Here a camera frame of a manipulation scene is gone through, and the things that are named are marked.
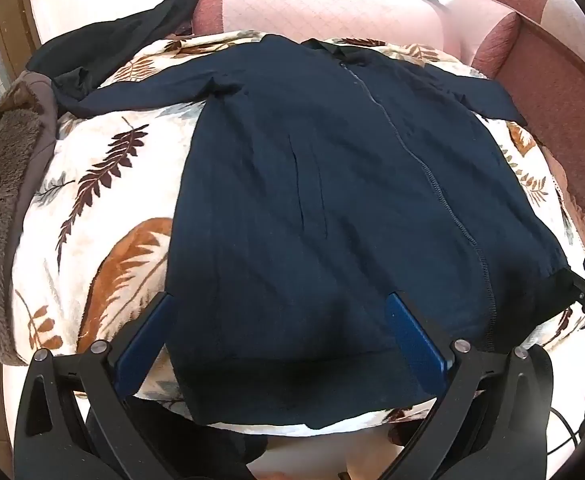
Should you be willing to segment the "navy blue zip garment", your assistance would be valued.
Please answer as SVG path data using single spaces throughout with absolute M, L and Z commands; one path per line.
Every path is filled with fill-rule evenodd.
M 496 81 L 268 35 L 69 102 L 204 105 L 182 174 L 166 344 L 203 425 L 307 425 L 427 399 L 385 303 L 507 352 L 573 303 L 568 262 L 487 128 Z

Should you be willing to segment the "leaf print fleece blanket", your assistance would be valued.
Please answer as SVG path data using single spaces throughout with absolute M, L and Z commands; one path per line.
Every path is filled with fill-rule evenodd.
M 172 66 L 254 44 L 263 32 L 241 30 L 189 40 L 159 40 L 102 84 L 140 82 Z M 17 356 L 56 354 L 110 341 L 160 289 L 172 219 L 190 142 L 204 103 L 149 112 L 116 112 L 55 122 L 59 139 L 24 214 L 12 264 L 12 336 Z M 517 122 L 479 119 L 517 177 L 532 211 L 553 232 L 569 265 L 585 278 L 585 222 L 569 198 L 564 170 Z M 392 406 L 332 425 L 213 426 L 244 434 L 315 437 L 424 416 L 434 401 Z

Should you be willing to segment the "pink quilted pillow right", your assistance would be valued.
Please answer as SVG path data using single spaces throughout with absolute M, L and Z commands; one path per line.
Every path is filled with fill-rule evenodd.
M 460 41 L 459 59 L 494 79 L 518 38 L 518 13 L 495 0 L 452 0 L 445 9 Z

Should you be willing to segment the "pink quilted pillow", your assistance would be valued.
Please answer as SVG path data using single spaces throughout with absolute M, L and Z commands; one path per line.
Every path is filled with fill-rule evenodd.
M 197 36 L 251 29 L 296 41 L 426 44 L 453 55 L 461 47 L 451 18 L 427 0 L 199 0 L 192 27 Z
M 445 9 L 460 41 L 459 59 L 494 79 L 518 38 L 518 13 L 495 0 L 452 0 Z

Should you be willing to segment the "brown fuzzy blanket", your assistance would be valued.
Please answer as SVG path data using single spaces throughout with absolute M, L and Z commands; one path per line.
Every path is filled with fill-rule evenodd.
M 12 264 L 23 219 L 54 154 L 50 78 L 25 70 L 0 99 L 0 363 L 21 365 L 12 327 Z

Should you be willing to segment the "black garment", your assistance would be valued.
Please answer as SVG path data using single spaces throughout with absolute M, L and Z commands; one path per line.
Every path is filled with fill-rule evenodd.
M 140 49 L 190 29 L 199 0 L 162 0 L 151 9 L 83 26 L 43 44 L 26 69 L 52 81 L 62 96 L 80 101 Z

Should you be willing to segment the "pink quilted pillow left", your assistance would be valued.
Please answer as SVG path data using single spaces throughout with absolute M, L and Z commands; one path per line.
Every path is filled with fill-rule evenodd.
M 453 55 L 461 47 L 451 18 L 427 0 L 199 0 L 192 27 L 197 36 L 251 29 L 296 41 L 426 44 Z

